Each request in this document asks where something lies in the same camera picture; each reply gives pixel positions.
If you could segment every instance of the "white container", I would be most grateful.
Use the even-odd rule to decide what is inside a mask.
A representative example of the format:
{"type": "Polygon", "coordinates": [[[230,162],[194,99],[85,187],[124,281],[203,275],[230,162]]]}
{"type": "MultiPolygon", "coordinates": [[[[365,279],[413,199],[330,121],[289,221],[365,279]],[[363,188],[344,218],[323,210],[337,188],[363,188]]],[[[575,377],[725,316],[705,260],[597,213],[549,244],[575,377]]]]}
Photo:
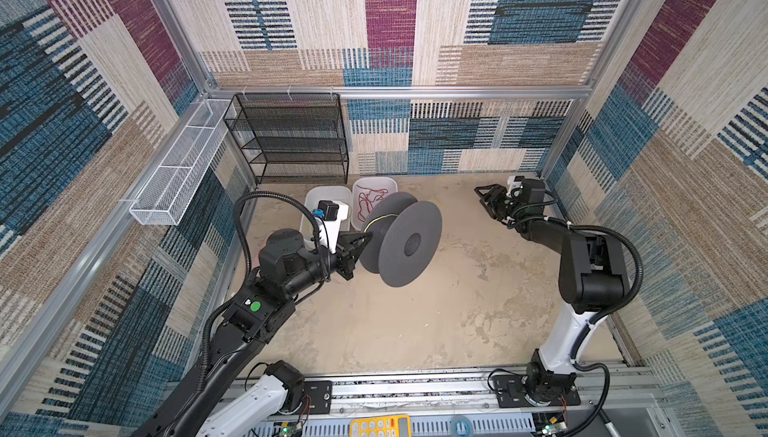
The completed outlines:
{"type": "MultiPolygon", "coordinates": [[[[312,190],[306,193],[304,199],[304,206],[310,210],[310,212],[317,208],[318,202],[321,200],[340,200],[352,208],[352,191],[343,185],[323,185],[316,186],[312,190]]],[[[347,232],[350,230],[350,218],[347,217],[341,222],[341,231],[347,232]]],[[[312,241],[312,224],[301,216],[301,223],[299,224],[299,231],[304,236],[304,245],[308,249],[314,249],[315,243],[312,241]]]]}
{"type": "Polygon", "coordinates": [[[352,185],[352,227],[362,228],[366,217],[384,197],[397,192],[397,182],[388,176],[364,176],[352,185]]]}

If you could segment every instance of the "white mesh basket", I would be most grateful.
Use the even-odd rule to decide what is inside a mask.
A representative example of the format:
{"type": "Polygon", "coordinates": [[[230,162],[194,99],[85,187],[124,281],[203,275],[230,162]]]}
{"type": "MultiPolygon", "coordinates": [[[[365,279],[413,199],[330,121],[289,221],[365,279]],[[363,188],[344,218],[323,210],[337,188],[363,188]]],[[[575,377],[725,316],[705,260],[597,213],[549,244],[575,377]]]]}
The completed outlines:
{"type": "Polygon", "coordinates": [[[178,225],[226,135],[224,116],[235,118],[229,100],[207,99],[154,170],[130,214],[141,225],[178,225]]]}

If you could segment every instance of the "black wire rack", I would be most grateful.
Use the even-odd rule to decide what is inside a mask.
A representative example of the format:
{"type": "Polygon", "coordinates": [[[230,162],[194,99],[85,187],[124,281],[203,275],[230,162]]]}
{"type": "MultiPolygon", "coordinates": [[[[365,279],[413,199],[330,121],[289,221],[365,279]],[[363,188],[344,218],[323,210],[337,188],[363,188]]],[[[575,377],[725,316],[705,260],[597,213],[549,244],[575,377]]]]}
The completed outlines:
{"type": "Polygon", "coordinates": [[[339,95],[236,94],[232,105],[224,122],[259,182],[347,182],[339,95]]]}

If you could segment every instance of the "blue tape roll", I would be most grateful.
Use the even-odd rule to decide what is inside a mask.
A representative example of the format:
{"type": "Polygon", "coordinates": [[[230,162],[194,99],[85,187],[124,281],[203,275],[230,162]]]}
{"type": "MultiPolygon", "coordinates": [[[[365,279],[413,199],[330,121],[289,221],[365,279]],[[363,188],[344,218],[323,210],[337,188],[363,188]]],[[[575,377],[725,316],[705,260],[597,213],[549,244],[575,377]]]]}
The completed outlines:
{"type": "Polygon", "coordinates": [[[451,436],[472,437],[472,423],[466,417],[456,415],[451,421],[451,436]]]}

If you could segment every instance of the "tan floor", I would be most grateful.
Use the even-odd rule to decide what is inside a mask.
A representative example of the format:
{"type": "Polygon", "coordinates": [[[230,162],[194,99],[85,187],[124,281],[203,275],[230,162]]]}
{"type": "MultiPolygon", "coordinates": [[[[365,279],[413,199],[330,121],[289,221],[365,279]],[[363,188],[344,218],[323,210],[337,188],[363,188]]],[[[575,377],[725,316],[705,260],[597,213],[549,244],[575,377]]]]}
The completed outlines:
{"type": "MultiPolygon", "coordinates": [[[[303,373],[336,373],[526,363],[559,312],[560,256],[492,221],[474,188],[508,174],[398,176],[398,189],[442,212],[442,240],[429,267],[407,287],[388,287],[362,266],[333,277],[307,299],[254,362],[285,359],[303,373]]],[[[266,184],[303,202],[315,185],[266,184]]],[[[298,228],[287,203],[261,199],[248,232],[256,255],[281,228],[298,228]]],[[[232,289],[242,283],[241,257],[232,289]]],[[[605,325],[587,360],[621,359],[605,325]]]]}

